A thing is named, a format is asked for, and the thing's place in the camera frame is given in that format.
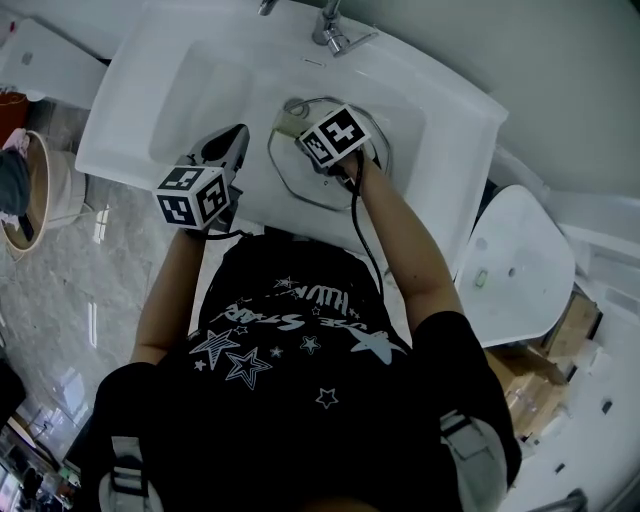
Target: wall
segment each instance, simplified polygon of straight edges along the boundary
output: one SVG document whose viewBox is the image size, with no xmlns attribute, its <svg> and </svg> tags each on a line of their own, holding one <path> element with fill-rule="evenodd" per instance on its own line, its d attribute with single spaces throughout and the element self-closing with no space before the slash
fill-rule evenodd
<svg viewBox="0 0 640 512">
<path fill-rule="evenodd" d="M 0 3 L 108 58 L 143 0 Z M 628 0 L 344 0 L 343 12 L 502 103 L 500 143 L 551 188 L 640 197 L 640 15 Z"/>
</svg>

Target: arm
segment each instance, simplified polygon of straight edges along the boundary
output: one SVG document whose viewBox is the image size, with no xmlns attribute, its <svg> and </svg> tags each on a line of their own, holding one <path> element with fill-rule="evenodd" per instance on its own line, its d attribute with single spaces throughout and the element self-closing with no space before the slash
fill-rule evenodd
<svg viewBox="0 0 640 512">
<path fill-rule="evenodd" d="M 349 155 L 341 165 L 355 180 L 355 156 Z M 434 313 L 462 313 L 451 274 L 435 241 L 378 166 L 367 157 L 360 193 L 404 298 L 411 333 Z"/>
<path fill-rule="evenodd" d="M 188 334 L 204 240 L 179 230 L 142 309 L 131 362 L 157 364 Z"/>
</svg>

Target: faucet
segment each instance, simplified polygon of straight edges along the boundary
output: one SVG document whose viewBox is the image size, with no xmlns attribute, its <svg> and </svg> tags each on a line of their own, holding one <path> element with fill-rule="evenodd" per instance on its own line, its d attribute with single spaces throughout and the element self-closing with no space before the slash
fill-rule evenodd
<svg viewBox="0 0 640 512">
<path fill-rule="evenodd" d="M 262 0 L 260 7 L 258 7 L 258 14 L 260 16 L 269 16 L 277 3 L 278 0 Z"/>
<path fill-rule="evenodd" d="M 334 57 L 342 57 L 352 50 L 355 50 L 358 46 L 378 36 L 377 32 L 371 32 L 351 42 L 349 38 L 342 33 L 338 25 L 340 22 L 340 12 L 338 12 L 340 1 L 341 0 L 327 1 L 325 8 L 318 14 L 316 28 L 311 36 L 316 44 L 328 46 Z"/>
</svg>

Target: backpack strap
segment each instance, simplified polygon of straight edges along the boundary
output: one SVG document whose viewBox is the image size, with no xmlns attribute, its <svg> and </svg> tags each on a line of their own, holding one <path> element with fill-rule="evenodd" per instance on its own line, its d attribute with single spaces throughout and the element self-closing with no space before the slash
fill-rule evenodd
<svg viewBox="0 0 640 512">
<path fill-rule="evenodd" d="M 488 423 L 458 411 L 440 418 L 440 442 L 456 465 L 464 512 L 497 510 L 507 494 L 507 461 L 500 437 Z"/>
<path fill-rule="evenodd" d="M 147 480 L 140 439 L 112 436 L 115 462 L 98 489 L 102 512 L 163 512 L 160 496 Z"/>
</svg>

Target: drain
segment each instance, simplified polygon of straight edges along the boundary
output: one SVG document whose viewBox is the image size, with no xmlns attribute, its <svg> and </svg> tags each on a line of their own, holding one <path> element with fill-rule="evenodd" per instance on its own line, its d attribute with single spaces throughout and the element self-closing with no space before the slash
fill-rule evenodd
<svg viewBox="0 0 640 512">
<path fill-rule="evenodd" d="M 284 110 L 285 112 L 289 112 L 289 114 L 291 114 L 292 116 L 306 119 L 309 115 L 309 105 L 305 103 L 304 105 L 296 107 L 298 103 L 302 103 L 303 101 L 304 100 L 302 98 L 290 98 L 286 101 L 284 107 L 282 107 L 282 110 Z"/>
</svg>

